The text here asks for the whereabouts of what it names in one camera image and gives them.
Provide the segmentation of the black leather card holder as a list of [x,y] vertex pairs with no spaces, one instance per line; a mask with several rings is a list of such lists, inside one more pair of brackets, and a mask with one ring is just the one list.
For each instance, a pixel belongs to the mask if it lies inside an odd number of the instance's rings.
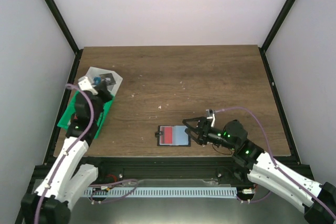
[[180,125],[175,125],[173,127],[173,144],[172,145],[160,145],[159,144],[159,138],[160,138],[160,126],[164,125],[159,125],[157,128],[157,131],[155,132],[155,137],[157,140],[157,146],[167,146],[167,147],[190,147],[191,146],[191,139],[189,136],[185,133],[185,129],[187,129],[186,126],[180,126]]

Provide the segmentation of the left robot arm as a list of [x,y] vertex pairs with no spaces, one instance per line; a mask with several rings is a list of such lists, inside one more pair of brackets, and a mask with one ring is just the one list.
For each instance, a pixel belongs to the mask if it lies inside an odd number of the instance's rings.
[[25,223],[69,223],[84,190],[107,178],[105,168],[79,162],[101,130],[114,95],[105,80],[90,81],[86,76],[66,87],[76,90],[58,123],[67,130],[66,138],[47,176],[22,198]]

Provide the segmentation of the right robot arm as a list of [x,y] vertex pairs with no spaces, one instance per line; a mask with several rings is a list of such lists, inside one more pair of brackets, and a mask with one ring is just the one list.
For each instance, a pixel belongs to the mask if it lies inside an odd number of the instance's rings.
[[265,187],[301,211],[308,223],[335,223],[335,186],[304,177],[277,161],[248,139],[238,120],[228,122],[222,130],[214,128],[206,117],[182,122],[197,144],[211,143],[234,151],[232,157],[239,166],[233,170],[233,177],[238,183],[249,180]]

